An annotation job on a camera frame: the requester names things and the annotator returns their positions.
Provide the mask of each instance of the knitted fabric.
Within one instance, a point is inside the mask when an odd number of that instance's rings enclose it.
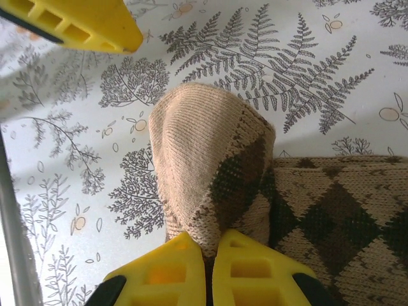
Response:
[[[273,127],[233,94],[185,84],[150,115],[167,239],[186,231],[207,277],[235,228],[313,269],[342,305],[407,305],[408,163],[272,161]]]

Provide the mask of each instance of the argyle pattern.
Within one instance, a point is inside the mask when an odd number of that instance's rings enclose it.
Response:
[[[270,246],[313,269],[341,305],[408,305],[408,164],[276,159]]]

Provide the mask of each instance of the yellow plastic object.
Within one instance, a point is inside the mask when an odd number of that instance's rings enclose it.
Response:
[[[294,273],[316,278],[307,266],[229,229],[215,258],[214,306],[310,306]]]
[[[68,48],[132,53],[143,41],[122,0],[0,0],[0,9]]]
[[[109,273],[126,277],[115,306],[205,306],[200,247],[182,233],[148,254]]]

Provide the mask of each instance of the black plastic edge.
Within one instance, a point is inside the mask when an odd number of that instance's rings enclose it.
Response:
[[[1,8],[0,8],[0,16],[2,16],[3,18],[13,22],[14,24],[17,24],[18,26],[23,27],[24,29],[27,29],[53,43],[60,43],[60,44],[64,43],[64,41],[59,39],[58,37],[55,37],[54,35],[51,35],[50,33],[47,33],[37,28],[35,25],[29,24],[28,22],[22,19],[19,19],[18,17],[2,10]]]
[[[126,277],[123,275],[104,281],[96,288],[85,306],[114,306],[125,283]]]
[[[292,277],[312,306],[339,305],[317,279],[304,273],[296,273]]]

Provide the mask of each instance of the floral wallpaper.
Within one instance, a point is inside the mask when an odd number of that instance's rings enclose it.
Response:
[[[144,38],[132,55],[0,20],[1,132],[45,305],[84,305],[164,242],[148,116],[182,82],[252,105],[276,157],[408,155],[408,0],[126,4]]]

